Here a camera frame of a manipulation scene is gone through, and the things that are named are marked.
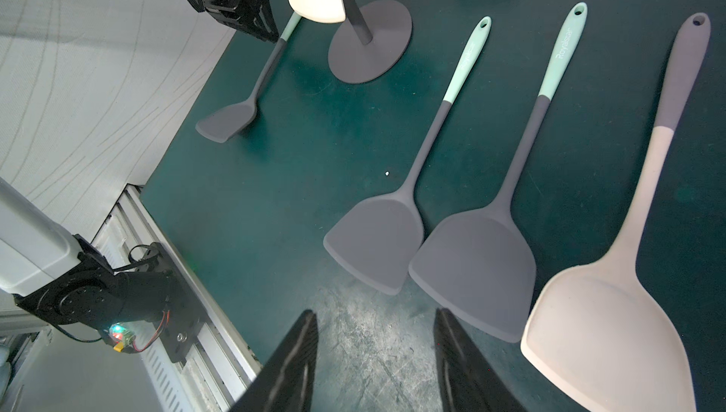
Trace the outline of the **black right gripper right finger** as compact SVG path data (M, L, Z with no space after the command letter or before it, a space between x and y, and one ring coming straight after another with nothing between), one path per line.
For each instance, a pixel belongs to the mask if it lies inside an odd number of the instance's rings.
M444 411L523 411L454 314L436 310L436 366Z

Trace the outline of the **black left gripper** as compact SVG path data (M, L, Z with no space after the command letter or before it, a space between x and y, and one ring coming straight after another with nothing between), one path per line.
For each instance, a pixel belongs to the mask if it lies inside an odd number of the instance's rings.
M202 0L219 23L263 41L276 42L280 34L270 0Z

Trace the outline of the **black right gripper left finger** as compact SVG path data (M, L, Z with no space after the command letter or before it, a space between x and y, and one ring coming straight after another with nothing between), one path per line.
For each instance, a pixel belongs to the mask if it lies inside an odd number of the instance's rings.
M230 411L310 411L318 347L317 316L304 310Z

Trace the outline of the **green handled grey turner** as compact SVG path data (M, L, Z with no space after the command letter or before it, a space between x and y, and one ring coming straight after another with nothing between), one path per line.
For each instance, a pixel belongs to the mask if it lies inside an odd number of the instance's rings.
M536 262L512 219L513 194L546 112L582 37L588 6L576 3L556 39L541 88L495 199L442 220L414 256L413 281L460 319L509 343L529 317Z

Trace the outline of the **green handled grey spoon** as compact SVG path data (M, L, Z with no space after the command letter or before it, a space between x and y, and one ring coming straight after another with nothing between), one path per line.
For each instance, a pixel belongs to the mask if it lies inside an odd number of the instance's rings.
M258 111L258 97L270 81L285 49L287 41L302 20L302 16L293 12L283 33L276 42L270 57L257 78L250 96L239 103L228 105L196 123L196 132L209 141L226 143L232 137L249 126Z

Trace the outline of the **grey handled beige spatula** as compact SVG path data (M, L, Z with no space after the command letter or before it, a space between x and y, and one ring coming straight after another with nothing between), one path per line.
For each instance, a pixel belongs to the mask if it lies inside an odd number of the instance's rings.
M525 359L590 411L694 411L684 344L641 285L636 261L648 213L711 35L707 14L691 15L672 45L648 150L621 229L592 264L552 277L521 339Z

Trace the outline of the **green handled grey spatula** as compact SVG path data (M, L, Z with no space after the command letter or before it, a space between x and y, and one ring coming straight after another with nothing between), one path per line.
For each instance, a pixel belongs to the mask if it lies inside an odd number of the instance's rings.
M486 16L473 29L442 103L403 184L394 192L358 202L323 238L328 254L359 281L386 295L397 295L408 266L421 247L425 228L414 199L428 154L490 35Z

